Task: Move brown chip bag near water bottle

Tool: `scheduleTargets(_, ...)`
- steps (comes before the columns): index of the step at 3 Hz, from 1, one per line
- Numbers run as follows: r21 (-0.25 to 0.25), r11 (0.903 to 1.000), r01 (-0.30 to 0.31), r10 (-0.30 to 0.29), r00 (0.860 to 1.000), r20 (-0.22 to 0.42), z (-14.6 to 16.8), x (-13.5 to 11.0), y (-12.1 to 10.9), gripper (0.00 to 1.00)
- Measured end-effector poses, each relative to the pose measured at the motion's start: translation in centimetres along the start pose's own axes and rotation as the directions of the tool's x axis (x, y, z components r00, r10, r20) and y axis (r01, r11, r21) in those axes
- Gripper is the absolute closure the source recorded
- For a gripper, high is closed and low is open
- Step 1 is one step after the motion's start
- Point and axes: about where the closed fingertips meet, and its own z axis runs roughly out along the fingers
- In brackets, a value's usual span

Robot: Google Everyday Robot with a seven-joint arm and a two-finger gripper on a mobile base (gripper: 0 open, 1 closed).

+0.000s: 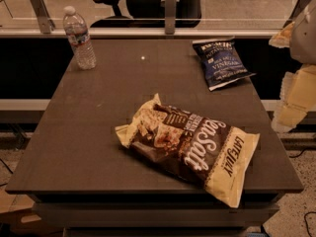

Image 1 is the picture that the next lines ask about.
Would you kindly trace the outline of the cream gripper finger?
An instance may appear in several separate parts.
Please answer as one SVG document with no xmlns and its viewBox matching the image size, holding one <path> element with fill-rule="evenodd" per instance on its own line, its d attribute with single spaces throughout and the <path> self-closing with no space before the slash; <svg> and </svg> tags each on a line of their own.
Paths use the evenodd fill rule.
<svg viewBox="0 0 316 237">
<path fill-rule="evenodd" d="M 294 27 L 293 22 L 288 24 L 281 31 L 279 31 L 277 34 L 271 37 L 271 39 L 269 40 L 269 45 L 273 47 L 277 47 L 277 48 L 289 47 L 293 27 Z"/>
<path fill-rule="evenodd" d="M 278 133 L 290 132 L 306 116 L 307 113 L 305 111 L 293 108 L 284 101 L 279 101 L 274 111 L 272 128 Z"/>
</svg>

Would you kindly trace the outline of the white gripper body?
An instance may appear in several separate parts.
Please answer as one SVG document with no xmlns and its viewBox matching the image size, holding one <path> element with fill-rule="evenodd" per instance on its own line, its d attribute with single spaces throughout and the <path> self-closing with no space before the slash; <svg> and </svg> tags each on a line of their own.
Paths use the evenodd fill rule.
<svg viewBox="0 0 316 237">
<path fill-rule="evenodd" d="M 309 112 L 316 105 L 316 65 L 303 64 L 292 77 L 285 102 L 292 108 Z"/>
</svg>

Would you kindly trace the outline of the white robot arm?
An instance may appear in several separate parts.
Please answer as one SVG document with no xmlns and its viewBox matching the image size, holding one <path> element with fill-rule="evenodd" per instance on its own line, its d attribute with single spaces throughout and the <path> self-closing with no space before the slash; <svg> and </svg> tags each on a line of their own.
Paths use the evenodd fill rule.
<svg viewBox="0 0 316 237">
<path fill-rule="evenodd" d="M 312 0 L 289 25 L 275 34 L 269 45 L 289 48 L 290 57 L 301 63 L 286 72 L 281 82 L 272 128 L 279 133 L 294 129 L 316 106 L 316 3 Z"/>
</svg>

